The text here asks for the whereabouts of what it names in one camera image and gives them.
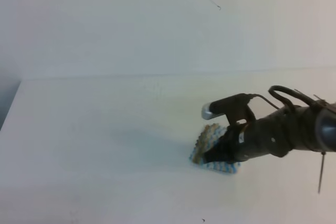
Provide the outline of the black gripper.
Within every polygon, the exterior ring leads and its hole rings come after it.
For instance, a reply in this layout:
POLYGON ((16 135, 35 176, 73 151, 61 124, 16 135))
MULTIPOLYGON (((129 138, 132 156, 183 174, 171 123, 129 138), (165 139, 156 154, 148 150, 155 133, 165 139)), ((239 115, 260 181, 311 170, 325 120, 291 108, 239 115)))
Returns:
POLYGON ((297 146, 297 116, 278 110, 264 118, 227 128, 215 147, 204 153, 204 163, 244 162, 265 155, 284 157, 297 146))

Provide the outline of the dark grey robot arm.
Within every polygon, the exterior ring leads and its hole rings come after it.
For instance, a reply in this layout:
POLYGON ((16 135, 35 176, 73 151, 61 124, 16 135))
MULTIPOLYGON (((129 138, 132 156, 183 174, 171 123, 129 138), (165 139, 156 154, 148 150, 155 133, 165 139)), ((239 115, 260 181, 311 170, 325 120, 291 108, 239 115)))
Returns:
POLYGON ((230 126, 202 156, 205 163, 244 162, 292 150, 335 152, 335 113, 324 107, 284 108, 253 122, 230 126))

